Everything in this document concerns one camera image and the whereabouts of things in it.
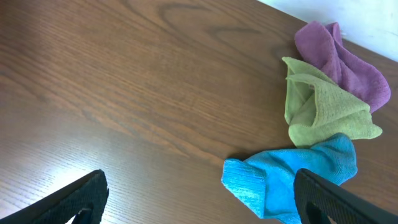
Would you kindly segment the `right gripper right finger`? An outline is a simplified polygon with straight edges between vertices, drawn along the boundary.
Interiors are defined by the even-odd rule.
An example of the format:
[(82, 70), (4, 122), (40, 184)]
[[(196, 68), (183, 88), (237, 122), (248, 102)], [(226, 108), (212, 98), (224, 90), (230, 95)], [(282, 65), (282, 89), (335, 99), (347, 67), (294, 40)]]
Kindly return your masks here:
[(397, 215), (307, 169), (295, 175), (294, 199), (302, 224), (397, 224)]

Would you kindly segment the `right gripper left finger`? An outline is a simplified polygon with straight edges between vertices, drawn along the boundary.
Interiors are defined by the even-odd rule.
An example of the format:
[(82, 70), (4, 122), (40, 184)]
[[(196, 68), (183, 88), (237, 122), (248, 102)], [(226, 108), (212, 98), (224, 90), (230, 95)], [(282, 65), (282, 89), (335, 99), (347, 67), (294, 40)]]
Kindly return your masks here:
[(1, 219), (1, 224), (99, 224), (109, 196), (104, 172), (94, 170), (51, 195)]

